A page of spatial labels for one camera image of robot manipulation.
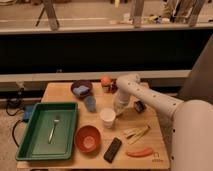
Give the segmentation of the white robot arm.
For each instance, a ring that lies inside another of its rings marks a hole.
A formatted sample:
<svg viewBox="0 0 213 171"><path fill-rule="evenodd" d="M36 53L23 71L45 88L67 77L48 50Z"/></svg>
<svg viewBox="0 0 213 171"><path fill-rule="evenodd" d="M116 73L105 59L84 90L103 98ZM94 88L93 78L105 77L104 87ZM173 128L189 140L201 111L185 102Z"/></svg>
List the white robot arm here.
<svg viewBox="0 0 213 171"><path fill-rule="evenodd" d="M130 96L173 120L171 171L213 171L213 105L203 100L183 101L140 84L138 74L117 78L114 108L120 115Z"/></svg>

